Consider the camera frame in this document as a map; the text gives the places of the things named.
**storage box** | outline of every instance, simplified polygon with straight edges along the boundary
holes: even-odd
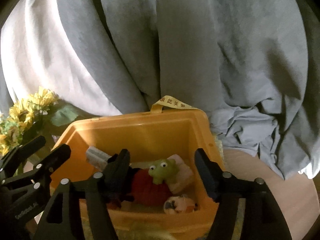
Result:
[[[223,164],[204,112],[164,110],[81,120],[66,129],[56,146],[61,143],[68,144],[72,152],[70,159],[52,174],[51,186],[54,188],[63,178],[79,181],[95,173],[95,168],[86,162],[85,152],[89,146],[109,155],[126,148],[131,162],[154,161],[178,154],[195,173],[190,190],[199,209],[176,215],[109,210],[112,223],[122,230],[129,230],[133,222],[154,223],[184,240],[200,237],[210,229],[218,205],[206,194],[194,164],[194,153],[203,148],[222,169]]]

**red plush toy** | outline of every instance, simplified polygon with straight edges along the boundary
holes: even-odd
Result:
[[[149,169],[139,170],[133,177],[131,194],[134,201],[146,206],[161,206],[172,196],[167,184],[153,184]]]

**wooden surface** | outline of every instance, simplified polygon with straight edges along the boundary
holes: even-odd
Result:
[[[313,180],[296,174],[282,180],[267,165],[239,150],[224,150],[226,169],[239,179],[263,178],[277,200],[289,226],[292,239],[302,240],[320,214]]]

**bin handle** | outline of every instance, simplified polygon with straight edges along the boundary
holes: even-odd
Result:
[[[162,108],[164,106],[175,108],[175,109],[197,109],[195,107],[189,106],[186,103],[183,103],[182,101],[172,97],[172,96],[164,96],[161,98],[158,102],[154,103],[151,107],[150,112],[153,114],[159,114],[162,113]]]

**frog plush head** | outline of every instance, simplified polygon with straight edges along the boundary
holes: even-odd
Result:
[[[151,163],[149,175],[153,177],[153,184],[159,185],[163,181],[166,184],[176,183],[176,175],[179,168],[174,159],[161,159]]]

